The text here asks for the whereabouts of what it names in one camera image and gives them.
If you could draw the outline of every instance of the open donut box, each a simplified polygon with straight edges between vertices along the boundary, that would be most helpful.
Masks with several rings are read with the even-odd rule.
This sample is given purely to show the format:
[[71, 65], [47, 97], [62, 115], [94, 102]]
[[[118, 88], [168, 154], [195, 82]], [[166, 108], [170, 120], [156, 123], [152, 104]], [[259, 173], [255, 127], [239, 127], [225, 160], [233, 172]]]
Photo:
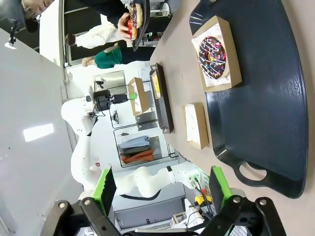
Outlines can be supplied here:
[[[211, 67], [211, 65], [216, 66], [218, 64], [218, 60], [209, 57], [209, 55], [207, 55], [208, 58], [206, 58], [207, 60], [209, 60], [210, 63], [212, 63], [209, 65], [208, 68], [211, 68], [212, 71], [219, 72], [220, 77], [217, 77], [217, 79], [208, 76], [206, 73], [207, 67], [203, 66], [203, 69], [201, 67], [201, 63], [199, 62], [201, 44], [208, 36], [211, 36], [211, 38], [215, 38], [216, 40], [218, 40], [221, 43], [221, 46], [224, 48], [225, 52], [225, 64], [223, 64], [225, 66], [225, 69], [221, 69], [221, 71], [216, 70], [217, 67], [215, 67], [214, 69]], [[191, 42], [197, 52], [196, 55], [198, 60], [198, 67], [200, 70], [202, 87], [205, 92], [215, 92], [230, 89], [242, 81], [232, 32], [227, 21], [218, 16], [212, 17], [193, 35], [193, 39]]]

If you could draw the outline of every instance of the orange cloth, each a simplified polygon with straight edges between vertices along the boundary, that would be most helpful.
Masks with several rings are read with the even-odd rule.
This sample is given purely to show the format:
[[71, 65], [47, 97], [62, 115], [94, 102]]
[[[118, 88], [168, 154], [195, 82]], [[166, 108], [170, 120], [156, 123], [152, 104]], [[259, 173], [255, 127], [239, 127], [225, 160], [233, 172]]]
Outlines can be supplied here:
[[122, 161], [125, 164], [129, 164], [135, 161], [153, 161], [153, 159], [153, 150], [143, 151], [131, 157], [122, 156]]

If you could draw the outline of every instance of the man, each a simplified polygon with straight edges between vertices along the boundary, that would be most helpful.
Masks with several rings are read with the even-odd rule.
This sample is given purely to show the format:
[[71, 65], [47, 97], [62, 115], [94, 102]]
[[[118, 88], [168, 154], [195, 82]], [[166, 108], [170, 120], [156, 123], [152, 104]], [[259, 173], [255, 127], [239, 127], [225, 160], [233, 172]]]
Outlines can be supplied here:
[[0, 0], [0, 19], [3, 17], [25, 25], [28, 32], [38, 29], [40, 15], [54, 0]]
[[102, 21], [102, 25], [95, 26], [87, 33], [80, 36], [73, 34], [67, 34], [65, 37], [65, 43], [69, 46], [76, 44], [78, 47], [84, 47], [88, 49], [95, 48], [97, 46], [104, 45], [109, 42], [116, 42], [123, 40], [119, 35], [115, 26], [108, 22]]

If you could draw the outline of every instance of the black tray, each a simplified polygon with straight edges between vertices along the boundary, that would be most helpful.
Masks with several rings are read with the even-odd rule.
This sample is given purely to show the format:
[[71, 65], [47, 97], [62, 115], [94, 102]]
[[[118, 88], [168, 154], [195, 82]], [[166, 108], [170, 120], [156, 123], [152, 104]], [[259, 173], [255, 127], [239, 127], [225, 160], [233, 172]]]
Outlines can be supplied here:
[[[158, 63], [151, 65], [150, 68], [151, 68], [150, 80], [151, 80], [151, 86], [152, 86], [153, 99], [154, 99], [154, 103], [157, 109], [158, 125], [160, 129], [162, 130], [163, 134], [170, 134], [174, 130], [174, 123], [173, 123], [171, 105], [169, 103], [169, 98], [168, 98], [164, 70], [163, 70], [163, 67]], [[158, 78], [160, 92], [161, 92], [161, 97], [159, 99], [155, 98], [154, 84], [152, 80], [152, 75], [154, 74], [154, 72], [157, 73], [157, 78]]]
[[135, 52], [138, 49], [142, 36], [144, 35], [144, 32], [146, 31], [150, 22], [150, 0], [133, 0], [133, 3], [140, 4], [143, 10], [143, 25], [139, 28], [136, 40], [132, 42], [132, 48]]
[[[304, 190], [308, 110], [301, 62], [280, 0], [201, 0], [190, 17], [194, 34], [219, 16], [230, 23], [243, 82], [206, 93], [214, 152], [249, 186], [267, 186], [290, 198]], [[239, 171], [264, 169], [260, 181]]]

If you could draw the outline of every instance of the yellow tool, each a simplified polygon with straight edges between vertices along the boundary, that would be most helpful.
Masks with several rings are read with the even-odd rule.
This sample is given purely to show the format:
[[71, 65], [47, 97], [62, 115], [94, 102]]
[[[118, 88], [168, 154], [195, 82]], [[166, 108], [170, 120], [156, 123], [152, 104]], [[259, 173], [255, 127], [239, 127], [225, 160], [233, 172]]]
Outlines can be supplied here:
[[[205, 196], [209, 202], [212, 202], [212, 198], [209, 195], [206, 194]], [[199, 195], [199, 196], [195, 196], [195, 201], [198, 202], [198, 204], [201, 206], [201, 204], [204, 202], [204, 199], [202, 195]]]

